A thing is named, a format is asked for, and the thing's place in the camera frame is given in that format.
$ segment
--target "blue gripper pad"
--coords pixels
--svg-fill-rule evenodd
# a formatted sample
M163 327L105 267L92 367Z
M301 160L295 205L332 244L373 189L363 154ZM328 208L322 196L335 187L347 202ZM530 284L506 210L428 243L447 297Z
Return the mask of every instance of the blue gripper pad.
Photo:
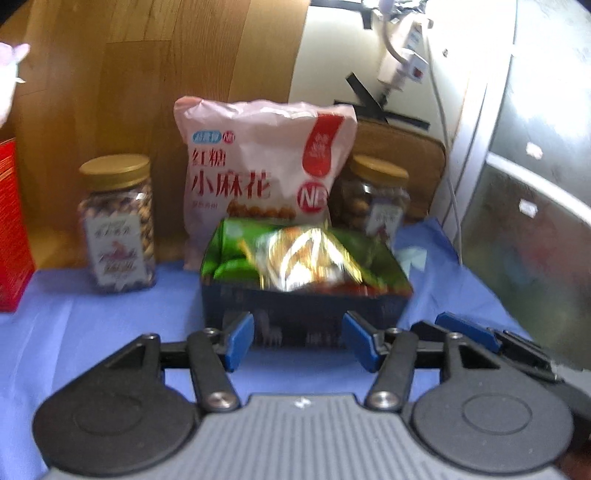
M248 352L255 337L255 321L251 313L245 315L240 324L226 338L226 354L223 356L224 368L233 372Z
M469 339L479 343L487 350L498 353L501 344L496 340L495 334L490 330L478 325L475 322L460 318L453 313L444 312L437 315L435 325L439 325L450 332L457 332L466 335Z
M371 373L379 370L380 355L375 349L374 338L349 313L343 315L341 338L363 368Z

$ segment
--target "gray ribbed surface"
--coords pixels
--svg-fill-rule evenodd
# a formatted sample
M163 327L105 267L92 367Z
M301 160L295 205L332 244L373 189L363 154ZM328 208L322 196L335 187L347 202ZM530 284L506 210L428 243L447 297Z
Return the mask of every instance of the gray ribbed surface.
M46 480L79 478L50 471ZM372 413L352 395L253 396L234 413L208 416L175 457L125 480L488 479L422 450L396 415ZM564 479L554 468L522 479Z

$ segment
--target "brown cushion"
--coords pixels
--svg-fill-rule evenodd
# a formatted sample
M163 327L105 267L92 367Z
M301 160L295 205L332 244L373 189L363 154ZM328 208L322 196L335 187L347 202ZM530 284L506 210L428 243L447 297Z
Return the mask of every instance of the brown cushion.
M410 218L427 216L445 171L445 148L439 140L395 125L359 119L352 155L364 154L390 161L408 171Z

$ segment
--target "red box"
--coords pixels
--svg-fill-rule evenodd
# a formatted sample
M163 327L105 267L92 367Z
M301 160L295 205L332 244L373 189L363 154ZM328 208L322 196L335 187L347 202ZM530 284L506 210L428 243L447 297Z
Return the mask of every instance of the red box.
M35 264L22 221L14 139L0 143L0 312L14 312Z

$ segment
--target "black circular pad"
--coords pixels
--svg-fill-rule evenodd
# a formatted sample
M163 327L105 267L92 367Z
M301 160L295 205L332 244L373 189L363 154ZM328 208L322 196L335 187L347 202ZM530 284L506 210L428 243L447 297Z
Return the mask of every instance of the black circular pad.
M75 380L41 405L33 436L48 465L115 476L161 462L187 440L194 406L159 380L106 370Z
M423 395L413 409L421 440L442 458L489 475L556 460L573 433L570 410L525 375L506 373L464 370Z

